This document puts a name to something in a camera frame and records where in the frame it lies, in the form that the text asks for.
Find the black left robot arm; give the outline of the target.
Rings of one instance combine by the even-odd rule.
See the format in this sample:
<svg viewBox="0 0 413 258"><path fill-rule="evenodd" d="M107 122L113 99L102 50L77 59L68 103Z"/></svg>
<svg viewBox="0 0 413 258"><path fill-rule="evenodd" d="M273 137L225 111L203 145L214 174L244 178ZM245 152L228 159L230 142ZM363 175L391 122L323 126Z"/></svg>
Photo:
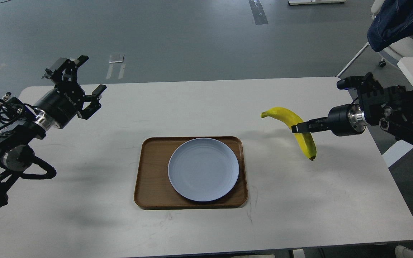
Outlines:
<svg viewBox="0 0 413 258"><path fill-rule="evenodd" d="M33 139L44 139L52 128L64 128L75 116L89 119L100 108L105 85L87 95L77 81L77 71L87 60L59 58L47 68L44 78L54 83L34 105L13 97L10 92L0 98L0 208L8 204L7 192L15 182L46 180L56 176L56 170L35 155L29 146Z"/></svg>

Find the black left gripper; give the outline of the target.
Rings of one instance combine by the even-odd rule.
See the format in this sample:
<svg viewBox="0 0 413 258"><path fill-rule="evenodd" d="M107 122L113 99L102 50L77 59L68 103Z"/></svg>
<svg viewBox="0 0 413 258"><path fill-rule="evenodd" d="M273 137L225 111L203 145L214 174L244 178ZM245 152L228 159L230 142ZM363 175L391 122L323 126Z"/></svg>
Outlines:
<svg viewBox="0 0 413 258"><path fill-rule="evenodd" d="M45 69L43 78L54 83L54 88L38 100L34 107L52 118L59 129L64 128L77 114L80 119L90 119L100 108L102 93L107 89L100 84L90 95L77 82L78 68L89 60L86 55L77 59L59 58ZM82 109L83 103L90 103Z"/></svg>

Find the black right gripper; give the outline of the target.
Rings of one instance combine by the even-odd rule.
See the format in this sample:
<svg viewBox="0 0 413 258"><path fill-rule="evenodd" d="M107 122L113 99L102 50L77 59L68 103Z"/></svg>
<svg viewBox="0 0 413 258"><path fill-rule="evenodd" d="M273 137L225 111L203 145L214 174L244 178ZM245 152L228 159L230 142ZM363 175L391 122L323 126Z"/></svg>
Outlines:
<svg viewBox="0 0 413 258"><path fill-rule="evenodd" d="M345 104L332 108L328 117L311 119L291 126L292 133L317 133L330 130L338 137L362 134L366 129L363 110L359 104Z"/></svg>

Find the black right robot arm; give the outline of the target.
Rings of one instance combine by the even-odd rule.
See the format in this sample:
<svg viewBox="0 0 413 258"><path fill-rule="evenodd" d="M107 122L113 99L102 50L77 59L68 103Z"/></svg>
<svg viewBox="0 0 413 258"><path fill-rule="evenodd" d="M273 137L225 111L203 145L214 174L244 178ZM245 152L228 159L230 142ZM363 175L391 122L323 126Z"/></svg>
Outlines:
<svg viewBox="0 0 413 258"><path fill-rule="evenodd" d="M338 137L362 134L367 126L413 145L413 90L395 85L384 88L371 72L337 82L340 90L354 89L357 101L332 108L327 117L291 126L293 133L331 131Z"/></svg>

